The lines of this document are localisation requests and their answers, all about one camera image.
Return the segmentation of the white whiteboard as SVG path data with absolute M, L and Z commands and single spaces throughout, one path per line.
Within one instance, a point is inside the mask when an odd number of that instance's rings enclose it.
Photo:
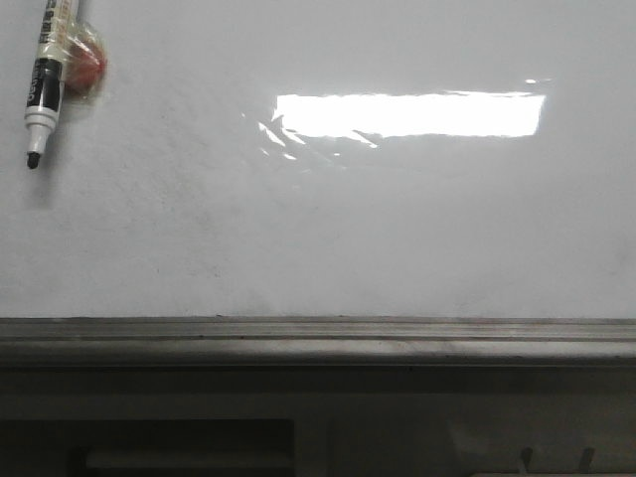
M 86 1 L 29 170 L 1 5 L 1 313 L 631 318 L 631 1 Z

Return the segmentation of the white black whiteboard marker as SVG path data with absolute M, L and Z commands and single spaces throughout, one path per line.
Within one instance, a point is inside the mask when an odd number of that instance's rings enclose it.
M 80 1 L 46 2 L 25 109 L 26 164 L 37 169 L 57 129 L 71 60 L 71 35 Z

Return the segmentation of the grey cabinet below whiteboard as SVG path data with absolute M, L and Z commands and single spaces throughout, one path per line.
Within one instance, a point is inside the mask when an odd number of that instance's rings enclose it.
M 635 372 L 9 370 L 5 476 L 635 472 Z

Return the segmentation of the red magnet taped to marker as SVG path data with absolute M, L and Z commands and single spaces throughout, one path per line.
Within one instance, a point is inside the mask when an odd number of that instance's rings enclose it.
M 108 66 L 102 34 L 88 22 L 72 20 L 64 36 L 62 58 L 66 90 L 73 98 L 93 100 Z

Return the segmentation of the grey aluminium whiteboard tray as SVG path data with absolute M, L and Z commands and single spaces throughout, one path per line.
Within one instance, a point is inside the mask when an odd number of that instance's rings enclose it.
M 5 318 L 5 368 L 630 366 L 631 319 Z

